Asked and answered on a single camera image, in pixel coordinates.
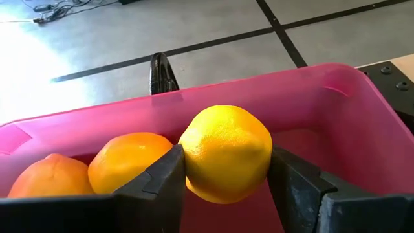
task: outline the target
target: orange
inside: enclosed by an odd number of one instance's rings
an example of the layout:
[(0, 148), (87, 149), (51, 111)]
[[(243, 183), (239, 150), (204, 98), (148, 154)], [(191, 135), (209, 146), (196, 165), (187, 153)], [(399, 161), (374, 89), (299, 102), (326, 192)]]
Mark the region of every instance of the orange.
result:
[(234, 203), (265, 180), (272, 137), (248, 111), (216, 105), (201, 111), (182, 134), (188, 189), (213, 203)]
[(51, 197), (93, 194), (88, 167), (60, 154), (30, 165), (14, 182), (8, 197)]
[(130, 133), (110, 140), (89, 165), (97, 194), (109, 194), (141, 174), (167, 153), (173, 144), (154, 133)]

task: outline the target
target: pink plastic bin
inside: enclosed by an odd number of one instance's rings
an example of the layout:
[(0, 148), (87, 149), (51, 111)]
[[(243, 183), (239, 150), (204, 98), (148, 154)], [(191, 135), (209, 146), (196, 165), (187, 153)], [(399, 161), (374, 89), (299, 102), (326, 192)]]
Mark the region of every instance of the pink plastic bin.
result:
[[(49, 153), (83, 160), (111, 138), (137, 131), (177, 143), (192, 118), (215, 104), (258, 117), (275, 144), (376, 194), (414, 192), (414, 137), (369, 79), (338, 64), (196, 87), (19, 120), (0, 128), (0, 196)], [(282, 232), (266, 183), (232, 205), (187, 192), (181, 232)]]

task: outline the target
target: concrete floor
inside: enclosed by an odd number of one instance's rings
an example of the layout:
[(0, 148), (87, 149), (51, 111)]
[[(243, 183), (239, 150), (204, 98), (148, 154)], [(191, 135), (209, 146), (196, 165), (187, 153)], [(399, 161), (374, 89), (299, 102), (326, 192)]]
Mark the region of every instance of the concrete floor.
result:
[[(53, 0), (27, 0), (33, 6), (45, 2)], [(375, 3), (266, 2), (282, 25)], [(414, 1), (288, 29), (287, 34), (309, 65), (364, 65), (414, 53), (412, 12)], [(37, 16), (21, 1), (0, 0), (0, 21)], [(64, 82), (53, 78), (269, 27), (255, 0), (143, 0), (43, 26), (0, 23), (0, 123), (149, 94), (148, 62)], [(296, 67), (273, 32), (169, 60), (181, 88)]]

